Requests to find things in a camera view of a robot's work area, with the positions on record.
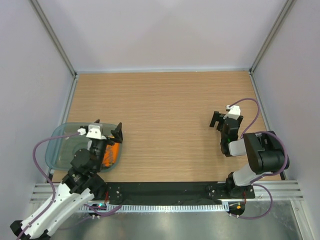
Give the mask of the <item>orange grey patterned towel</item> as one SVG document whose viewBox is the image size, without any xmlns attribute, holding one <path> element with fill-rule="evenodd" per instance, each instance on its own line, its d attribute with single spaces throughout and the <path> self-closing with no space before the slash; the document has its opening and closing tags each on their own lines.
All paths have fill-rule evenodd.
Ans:
<svg viewBox="0 0 320 240">
<path fill-rule="evenodd" d="M 102 161 L 102 167 L 104 169 L 109 169 L 114 167 L 117 163 L 118 156 L 120 154 L 120 143 L 114 143 L 113 145 L 107 145 L 105 154 Z"/>
</svg>

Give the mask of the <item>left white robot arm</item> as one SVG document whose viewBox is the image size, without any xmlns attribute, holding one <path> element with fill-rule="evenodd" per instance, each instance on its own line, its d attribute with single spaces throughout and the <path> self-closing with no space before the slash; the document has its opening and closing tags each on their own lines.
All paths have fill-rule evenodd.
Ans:
<svg viewBox="0 0 320 240">
<path fill-rule="evenodd" d="M 18 240 L 48 240 L 76 210 L 91 200 L 101 200 L 108 184 L 99 176 L 108 146 L 124 140 L 122 124 L 110 135 L 103 133 L 103 125 L 94 122 L 81 126 L 76 136 L 85 136 L 90 146 L 73 154 L 71 167 L 60 184 L 52 186 L 51 196 L 28 218 L 16 220 L 10 229 Z"/>
</svg>

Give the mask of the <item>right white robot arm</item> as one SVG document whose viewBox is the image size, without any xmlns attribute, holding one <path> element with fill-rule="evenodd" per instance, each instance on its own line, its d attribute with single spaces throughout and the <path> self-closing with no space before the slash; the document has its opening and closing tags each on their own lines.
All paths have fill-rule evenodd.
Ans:
<svg viewBox="0 0 320 240">
<path fill-rule="evenodd" d="M 207 186 L 208 196 L 218 199 L 253 199 L 253 183 L 266 176 L 282 173 L 290 166 L 290 159 L 273 131 L 245 133 L 239 138 L 243 116 L 213 112 L 210 127 L 217 124 L 220 149 L 226 157 L 246 156 L 248 163 L 228 174 L 225 183 Z"/>
</svg>

